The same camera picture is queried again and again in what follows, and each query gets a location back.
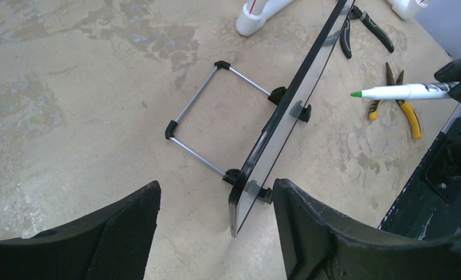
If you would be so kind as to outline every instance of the gray wall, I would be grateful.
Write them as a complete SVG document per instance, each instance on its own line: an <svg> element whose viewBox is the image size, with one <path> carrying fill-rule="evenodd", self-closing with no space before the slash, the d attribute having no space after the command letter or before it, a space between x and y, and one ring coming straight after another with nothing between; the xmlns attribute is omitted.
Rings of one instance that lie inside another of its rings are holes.
<svg viewBox="0 0 461 280"><path fill-rule="evenodd" d="M416 20L453 58L461 58L461 0L432 0Z"/></svg>

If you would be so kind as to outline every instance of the metal rod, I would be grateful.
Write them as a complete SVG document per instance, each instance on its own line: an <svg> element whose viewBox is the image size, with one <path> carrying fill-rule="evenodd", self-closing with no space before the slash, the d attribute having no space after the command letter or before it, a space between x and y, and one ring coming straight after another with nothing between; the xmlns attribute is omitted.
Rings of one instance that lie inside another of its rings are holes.
<svg viewBox="0 0 461 280"><path fill-rule="evenodd" d="M206 163L209 167L211 167L213 170L215 170L218 174L220 174L220 176L224 176L225 175L225 172L218 168L216 165L214 165L213 163L211 163L208 159L202 157L199 153L197 153L195 150L189 148L188 146L186 146L186 144L182 143L181 141L179 141L177 138L175 137L172 137L170 140L174 141L175 143L177 143L179 146L183 147L186 151L190 152L191 154L193 154L193 156L197 157L199 160L201 160L202 162Z"/></svg>
<svg viewBox="0 0 461 280"><path fill-rule="evenodd" d="M205 79L205 81L203 82L203 84L200 86L200 88L196 91L196 93L191 97L191 100L189 100L189 102L186 104L186 106L184 107L184 109L181 111L181 113L177 116L176 118L176 123L178 123L183 117L184 115L189 111L189 108L191 108L191 106L194 104L194 102L196 101L196 99L198 99L198 96L200 96L201 92L203 92L203 90L205 89L205 87L207 86L207 84L210 82L210 80L212 79L212 77L214 76L214 74L217 72L218 68L217 66L215 66L213 69L212 69L212 72L208 75L208 77Z"/></svg>
<svg viewBox="0 0 461 280"><path fill-rule="evenodd" d="M270 96L270 92L268 92L266 89L264 89L263 87L261 87L260 85L258 85L257 83L253 82L252 80L250 80L248 77L244 76L243 74L239 73L236 69L232 68L232 67L229 67L229 71L231 71L232 73L236 74L237 76L241 77L243 80L245 80L246 82L250 83L252 86L256 87L258 90L260 90L261 92L265 93L267 96Z"/></svg>

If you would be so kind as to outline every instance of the white pvc pipe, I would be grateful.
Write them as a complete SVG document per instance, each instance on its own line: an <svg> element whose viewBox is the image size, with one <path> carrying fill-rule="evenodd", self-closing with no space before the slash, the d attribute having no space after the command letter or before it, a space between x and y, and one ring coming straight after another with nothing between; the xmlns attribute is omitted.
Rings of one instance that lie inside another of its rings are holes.
<svg viewBox="0 0 461 280"><path fill-rule="evenodd" d="M276 14L281 9L284 9L292 1L293 0L269 0L263 9L265 19L271 18L274 14Z"/></svg>
<svg viewBox="0 0 461 280"><path fill-rule="evenodd" d="M293 0L249 0L243 6L236 29L239 34L249 36L260 29L267 19L281 9L284 9Z"/></svg>

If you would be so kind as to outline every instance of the black plastic connector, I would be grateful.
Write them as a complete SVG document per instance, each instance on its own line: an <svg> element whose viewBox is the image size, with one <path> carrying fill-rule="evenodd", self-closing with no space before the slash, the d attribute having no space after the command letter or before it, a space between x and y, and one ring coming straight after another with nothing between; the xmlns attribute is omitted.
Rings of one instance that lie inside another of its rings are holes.
<svg viewBox="0 0 461 280"><path fill-rule="evenodd" d="M308 104L308 106L303 108L298 119L300 121L304 121L305 123L307 123L310 117L311 117L311 104Z"/></svg>
<svg viewBox="0 0 461 280"><path fill-rule="evenodd" d="M229 169L225 172L225 175L222 177L222 180L234 186L234 183L238 178L239 172L239 169Z"/></svg>
<svg viewBox="0 0 461 280"><path fill-rule="evenodd" d="M285 86L278 87L272 90L272 93L268 97L268 100L278 106L280 100L282 100L282 97L284 96L286 91L287 89L285 88Z"/></svg>
<svg viewBox="0 0 461 280"><path fill-rule="evenodd" d="M260 192L258 193L258 199L268 203L272 204L273 202L273 192L271 188L261 188Z"/></svg>
<svg viewBox="0 0 461 280"><path fill-rule="evenodd" d="M231 67L230 63L228 63L227 61L223 61L223 60L217 61L216 63L214 63L214 65L216 66L216 68L218 70L220 70L220 68L223 68L225 70L229 70L229 67Z"/></svg>
<svg viewBox="0 0 461 280"><path fill-rule="evenodd" d="M176 130L178 123L176 121L170 121L169 125L165 129L165 139L170 139L174 137L174 130Z"/></svg>

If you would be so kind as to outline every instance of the white marker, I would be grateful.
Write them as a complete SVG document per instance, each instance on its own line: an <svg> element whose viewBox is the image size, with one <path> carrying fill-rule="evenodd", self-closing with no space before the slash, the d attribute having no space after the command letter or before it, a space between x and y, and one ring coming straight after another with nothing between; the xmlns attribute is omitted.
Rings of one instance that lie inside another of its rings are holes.
<svg viewBox="0 0 461 280"><path fill-rule="evenodd" d="M376 100L384 99L441 99L451 98L448 92L459 82L452 83L410 83L400 86L377 86L372 89L353 92L353 97Z"/></svg>

